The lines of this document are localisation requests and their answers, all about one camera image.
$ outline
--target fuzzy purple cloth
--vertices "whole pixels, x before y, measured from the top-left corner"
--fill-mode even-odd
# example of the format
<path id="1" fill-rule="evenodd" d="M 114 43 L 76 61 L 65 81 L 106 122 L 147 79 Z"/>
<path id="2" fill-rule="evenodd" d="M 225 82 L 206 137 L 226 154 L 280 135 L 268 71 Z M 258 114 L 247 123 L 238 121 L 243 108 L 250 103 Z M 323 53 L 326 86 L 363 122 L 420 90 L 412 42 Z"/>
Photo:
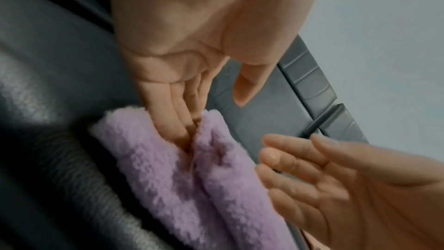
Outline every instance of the fuzzy purple cloth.
<path id="1" fill-rule="evenodd" d="M 162 139 L 142 108 L 107 113 L 91 133 L 117 159 L 133 193 L 174 236 L 196 250 L 297 249 L 247 152 L 218 111 L 205 112 L 184 152 Z"/>

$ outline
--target black leather couch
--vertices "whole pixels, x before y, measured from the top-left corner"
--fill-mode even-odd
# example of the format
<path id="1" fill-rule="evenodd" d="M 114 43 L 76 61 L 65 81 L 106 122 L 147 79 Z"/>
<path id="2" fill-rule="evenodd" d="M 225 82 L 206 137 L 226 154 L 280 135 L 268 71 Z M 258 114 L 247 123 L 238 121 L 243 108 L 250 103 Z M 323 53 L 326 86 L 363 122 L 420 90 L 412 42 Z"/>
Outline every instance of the black leather couch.
<path id="1" fill-rule="evenodd" d="M 227 64 L 207 108 L 253 160 L 266 133 L 367 142 L 300 37 L 244 108 L 231 98 L 238 71 Z M 0 0 L 0 250 L 186 249 L 87 133 L 104 111 L 128 104 L 141 103 L 106 0 Z"/>

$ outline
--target hand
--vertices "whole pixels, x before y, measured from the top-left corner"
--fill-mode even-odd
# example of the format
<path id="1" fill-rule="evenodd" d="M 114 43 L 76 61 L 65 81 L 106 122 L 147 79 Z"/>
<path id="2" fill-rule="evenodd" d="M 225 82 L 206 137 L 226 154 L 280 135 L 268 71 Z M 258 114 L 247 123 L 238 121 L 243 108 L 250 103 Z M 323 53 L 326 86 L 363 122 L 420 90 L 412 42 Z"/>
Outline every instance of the hand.
<path id="1" fill-rule="evenodd" d="M 263 141 L 256 171 L 276 211 L 332 250 L 444 249 L 444 164 L 319 135 Z"/>
<path id="2" fill-rule="evenodd" d="M 111 0 L 115 34 L 160 135 L 187 147 L 211 81 L 229 57 L 244 65 L 242 106 L 263 86 L 314 0 Z"/>

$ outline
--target lavender plush material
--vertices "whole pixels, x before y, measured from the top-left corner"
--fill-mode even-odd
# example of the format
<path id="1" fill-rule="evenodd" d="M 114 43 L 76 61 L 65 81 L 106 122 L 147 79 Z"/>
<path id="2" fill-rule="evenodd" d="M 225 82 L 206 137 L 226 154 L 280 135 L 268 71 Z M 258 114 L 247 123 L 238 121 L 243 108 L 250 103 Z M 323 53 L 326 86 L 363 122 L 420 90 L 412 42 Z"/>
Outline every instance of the lavender plush material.
<path id="1" fill-rule="evenodd" d="M 196 250 L 290 250 L 293 238 L 254 163 L 218 111 L 205 112 L 193 169 L 141 108 L 107 113 L 91 133 L 117 159 L 133 193 L 174 236 Z"/>

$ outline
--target plain wall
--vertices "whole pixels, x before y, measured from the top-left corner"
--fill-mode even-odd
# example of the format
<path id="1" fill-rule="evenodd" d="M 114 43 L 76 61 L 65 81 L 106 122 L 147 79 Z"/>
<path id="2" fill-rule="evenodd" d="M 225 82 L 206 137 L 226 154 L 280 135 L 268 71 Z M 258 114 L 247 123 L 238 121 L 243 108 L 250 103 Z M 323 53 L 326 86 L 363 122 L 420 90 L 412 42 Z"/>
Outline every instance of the plain wall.
<path id="1" fill-rule="evenodd" d="M 444 0 L 317 0 L 301 36 L 370 143 L 444 161 Z"/>

